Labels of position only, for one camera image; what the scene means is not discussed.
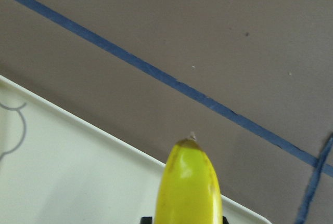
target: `yellow banana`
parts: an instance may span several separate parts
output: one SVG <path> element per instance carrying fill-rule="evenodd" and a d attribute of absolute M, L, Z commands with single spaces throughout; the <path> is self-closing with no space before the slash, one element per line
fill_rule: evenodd
<path fill-rule="evenodd" d="M 176 143 L 166 162 L 154 224 L 221 224 L 222 200 L 213 165 L 194 137 Z"/>

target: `gray curved line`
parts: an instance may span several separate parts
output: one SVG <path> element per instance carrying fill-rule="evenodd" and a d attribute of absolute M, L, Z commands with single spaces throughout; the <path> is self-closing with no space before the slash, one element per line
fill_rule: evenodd
<path fill-rule="evenodd" d="M 23 132 L 22 132 L 22 136 L 21 136 L 20 141 L 18 142 L 18 144 L 14 148 L 12 148 L 11 150 L 5 151 L 0 155 L 0 162 L 5 157 L 5 155 L 8 155 L 8 154 L 11 154 L 11 153 L 15 152 L 22 145 L 22 143 L 25 139 L 25 136 L 27 135 L 27 122 L 25 121 L 25 118 L 24 118 L 22 112 L 20 111 L 26 105 L 27 105 L 27 103 L 24 103 L 23 105 L 21 105 L 17 108 L 11 108 L 11 107 L 5 106 L 2 103 L 0 103 L 0 107 L 4 108 L 5 110 L 16 111 L 19 114 L 19 116 L 22 120 L 22 123 L 23 123 Z"/>

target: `blue line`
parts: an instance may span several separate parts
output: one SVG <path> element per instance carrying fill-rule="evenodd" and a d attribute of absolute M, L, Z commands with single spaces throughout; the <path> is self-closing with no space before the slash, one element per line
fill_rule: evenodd
<path fill-rule="evenodd" d="M 101 49 L 115 55 L 116 57 L 122 59 L 123 61 L 135 66 L 141 71 L 149 74 L 150 76 L 156 78 L 157 80 L 169 85 L 170 87 L 178 90 L 179 92 L 187 95 L 189 98 L 203 104 L 209 109 L 215 111 L 216 113 L 226 117 L 227 119 L 233 121 L 234 123 L 242 126 L 243 128 L 251 131 L 252 133 L 266 139 L 268 142 L 280 147 L 281 149 L 287 151 L 288 153 L 296 156 L 300 160 L 306 162 L 307 164 L 315 167 L 317 164 L 317 158 L 310 155 L 309 153 L 297 148 L 287 140 L 279 137 L 273 132 L 261 127 L 255 122 L 247 119 L 246 117 L 236 114 L 231 109 L 222 105 L 221 103 L 215 101 L 212 98 L 207 97 L 205 94 L 197 91 L 196 89 L 179 82 L 176 78 L 168 75 L 167 73 L 161 71 L 160 69 L 154 67 L 153 65 L 147 63 L 146 61 L 134 56 L 133 54 L 125 51 L 119 46 L 109 42 L 107 39 L 93 33 L 92 31 L 84 28 L 83 26 L 75 23 L 74 21 L 66 18 L 65 16 L 53 11 L 52 9 L 44 6 L 43 4 L 35 0 L 15 0 L 24 6 L 32 9 L 33 11 L 39 13 L 45 18 L 57 23 L 58 25 L 66 28 L 67 30 L 77 34 L 78 36 L 86 39 L 92 44 L 100 47 Z M 325 166 L 325 173 L 333 177 L 333 167 L 330 165 Z"/>
<path fill-rule="evenodd" d="M 333 135 L 328 139 L 325 144 L 319 159 L 316 168 L 313 171 L 313 174 L 310 179 L 310 183 L 308 188 L 306 189 L 306 193 L 303 199 L 303 203 L 299 209 L 295 224 L 304 224 L 306 221 L 306 217 L 309 213 L 310 204 L 313 200 L 314 194 L 318 188 L 319 180 L 321 178 L 321 174 L 324 168 L 325 161 L 327 159 L 328 153 L 331 151 L 333 144 Z"/>

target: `yellow fruit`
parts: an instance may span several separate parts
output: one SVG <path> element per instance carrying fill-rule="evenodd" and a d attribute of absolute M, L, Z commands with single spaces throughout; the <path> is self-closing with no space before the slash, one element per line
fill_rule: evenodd
<path fill-rule="evenodd" d="M 221 224 L 222 200 L 213 165 L 194 138 L 176 143 L 166 162 L 154 224 Z"/>

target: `blue tape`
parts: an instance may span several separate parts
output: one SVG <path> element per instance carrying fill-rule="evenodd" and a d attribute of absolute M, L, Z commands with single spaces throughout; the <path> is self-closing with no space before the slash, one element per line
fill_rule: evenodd
<path fill-rule="evenodd" d="M 261 127 L 255 122 L 247 119 L 246 117 L 239 115 L 228 107 L 222 105 L 221 103 L 215 101 L 212 98 L 207 97 L 205 94 L 195 90 L 194 88 L 179 82 L 176 78 L 168 75 L 167 73 L 161 71 L 160 69 L 154 67 L 153 65 L 147 63 L 146 61 L 134 56 L 133 54 L 125 51 L 119 46 L 109 42 L 107 39 L 93 33 L 92 31 L 86 29 L 85 27 L 75 23 L 74 21 L 66 18 L 65 16 L 53 11 L 52 9 L 44 6 L 43 4 L 35 0 L 15 0 L 24 6 L 30 8 L 31 10 L 39 13 L 45 18 L 57 23 L 58 25 L 66 28 L 67 30 L 77 34 L 78 36 L 86 39 L 92 44 L 100 47 L 101 49 L 115 55 L 116 57 L 122 59 L 123 61 L 135 66 L 141 71 L 149 74 L 155 79 L 169 85 L 170 87 L 178 90 L 179 92 L 187 95 L 189 98 L 196 100 L 197 102 L 203 104 L 209 109 L 215 111 L 216 113 L 226 117 L 227 119 L 233 121 L 234 123 L 242 126 L 243 128 L 251 131 L 252 133 L 262 137 L 268 142 L 280 147 L 281 149 L 287 151 L 291 155 L 296 156 L 300 160 L 306 162 L 307 164 L 315 167 L 317 164 L 317 158 L 310 155 L 309 153 L 297 148 L 287 140 L 279 137 L 273 132 Z M 333 177 L 333 167 L 330 165 L 325 166 L 325 173 Z"/>
<path fill-rule="evenodd" d="M 306 189 L 303 203 L 299 209 L 295 224 L 304 224 L 306 221 L 306 217 L 308 216 L 309 213 L 310 204 L 317 190 L 319 180 L 321 178 L 321 174 L 324 168 L 324 164 L 326 162 L 329 152 L 331 151 L 332 144 L 333 144 L 333 135 L 328 139 L 319 156 L 317 166 L 313 171 L 310 183 L 308 185 L 308 188 Z"/>

